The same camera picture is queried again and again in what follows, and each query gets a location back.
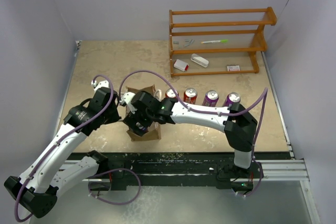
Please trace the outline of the red cola can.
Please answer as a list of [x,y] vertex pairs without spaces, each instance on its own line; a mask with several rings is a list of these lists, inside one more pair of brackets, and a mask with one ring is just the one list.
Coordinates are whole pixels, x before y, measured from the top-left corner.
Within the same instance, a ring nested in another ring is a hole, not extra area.
[[177,98],[179,96],[179,92],[176,89],[167,89],[165,92],[166,98]]
[[183,93],[183,101],[189,104],[195,104],[197,91],[194,88],[187,88]]

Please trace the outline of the purple Fanta can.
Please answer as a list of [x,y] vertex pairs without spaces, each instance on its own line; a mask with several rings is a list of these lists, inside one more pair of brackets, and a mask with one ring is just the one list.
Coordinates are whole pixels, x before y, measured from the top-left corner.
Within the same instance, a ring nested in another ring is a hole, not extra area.
[[219,100],[219,95],[215,90],[209,90],[205,93],[202,106],[215,107]]
[[231,92],[226,96],[223,106],[230,107],[234,103],[240,103],[240,101],[241,101],[240,95],[236,92]]
[[147,133],[148,132],[148,128],[147,127],[144,127],[144,126],[139,126],[139,130],[140,130],[140,132],[142,132],[142,133]]

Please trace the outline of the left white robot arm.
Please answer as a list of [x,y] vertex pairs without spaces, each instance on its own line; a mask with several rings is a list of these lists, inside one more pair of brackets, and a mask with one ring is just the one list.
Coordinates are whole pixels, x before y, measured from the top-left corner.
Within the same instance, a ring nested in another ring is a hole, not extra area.
[[[54,139],[40,156],[18,177],[10,176],[4,186],[15,200],[14,215],[17,222],[30,216],[42,218],[55,206],[57,199],[83,179],[104,177],[108,172],[108,158],[91,151],[78,163],[63,171],[64,164],[74,149],[93,131],[105,124],[120,120],[116,91],[108,87],[96,88],[92,98],[71,108]],[[18,207],[23,206],[29,216],[22,219]]]

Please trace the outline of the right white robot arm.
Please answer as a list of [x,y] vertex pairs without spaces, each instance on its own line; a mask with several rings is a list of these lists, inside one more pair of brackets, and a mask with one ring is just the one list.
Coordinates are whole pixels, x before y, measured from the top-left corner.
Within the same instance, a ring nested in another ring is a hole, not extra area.
[[246,177],[252,171],[252,153],[257,120],[240,103],[229,107],[208,107],[180,102],[176,98],[159,101],[146,91],[126,92],[120,104],[128,109],[123,119],[133,133],[143,136],[145,130],[158,124],[193,124],[223,132],[234,149],[234,173]]

